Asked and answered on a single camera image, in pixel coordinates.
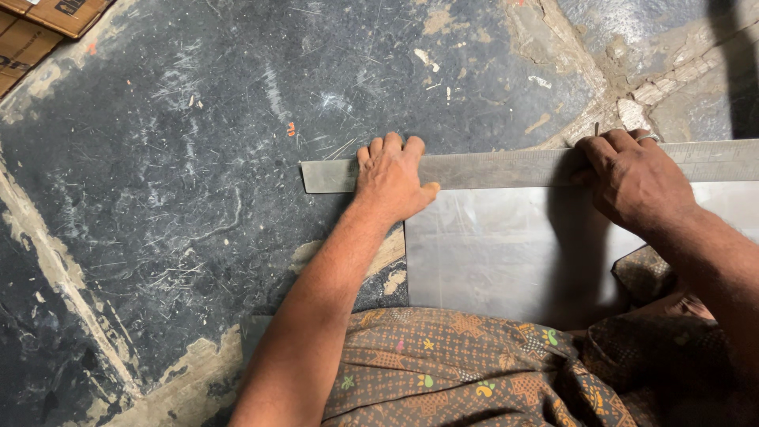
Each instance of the cardboard box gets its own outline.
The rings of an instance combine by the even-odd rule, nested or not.
[[[45,27],[79,38],[111,0],[0,0],[0,6]]]
[[[62,39],[55,31],[0,11],[0,96]]]

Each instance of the steel ruler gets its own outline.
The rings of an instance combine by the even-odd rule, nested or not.
[[[759,139],[686,142],[660,147],[690,182],[759,180]],[[569,177],[589,167],[585,155],[561,150],[422,156],[419,179],[443,190],[570,185]],[[349,193],[358,176],[356,160],[302,162],[307,193]]]

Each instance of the hand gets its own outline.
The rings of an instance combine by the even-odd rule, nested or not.
[[[576,147],[587,154],[593,169],[573,177],[593,189],[596,209],[643,239],[700,209],[688,180],[656,141],[635,142],[647,133],[614,129],[582,138]]]
[[[400,135],[390,132],[374,138],[369,148],[358,150],[358,181],[354,204],[366,206],[370,214],[387,226],[407,220],[432,203],[440,184],[419,183],[419,160],[424,142],[410,137],[403,147]]]

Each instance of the brown patterned cloth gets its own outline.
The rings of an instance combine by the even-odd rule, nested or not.
[[[644,246],[614,263],[612,273],[627,288],[633,305],[637,307],[665,296],[677,281],[672,267],[650,246]]]
[[[701,403],[738,390],[725,344],[714,321],[685,316],[609,318],[583,340],[450,310],[372,310],[351,316],[323,425],[671,425],[693,402],[702,420]]]

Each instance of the white scratch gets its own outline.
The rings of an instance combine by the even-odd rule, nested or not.
[[[266,84],[266,98],[269,100],[272,112],[274,112],[282,124],[287,125],[289,123],[288,116],[291,114],[282,107],[282,97],[277,86],[277,74],[271,65],[266,64],[266,73],[263,76],[266,77],[264,81]]]
[[[538,83],[540,86],[542,86],[542,87],[547,87],[547,88],[549,88],[549,89],[550,89],[550,88],[553,86],[551,83],[548,83],[547,81],[545,81],[544,79],[542,79],[542,78],[540,78],[540,77],[538,77],[538,76],[530,76],[530,77],[527,77],[527,79],[528,79],[529,81],[535,81],[535,82],[537,82],[537,83]]]
[[[423,51],[422,49],[414,49],[414,53],[419,57],[419,59],[422,60],[422,62],[424,62],[425,65],[432,65],[433,73],[437,73],[440,70],[440,66],[438,64],[430,61],[430,55],[428,55],[427,52]]]

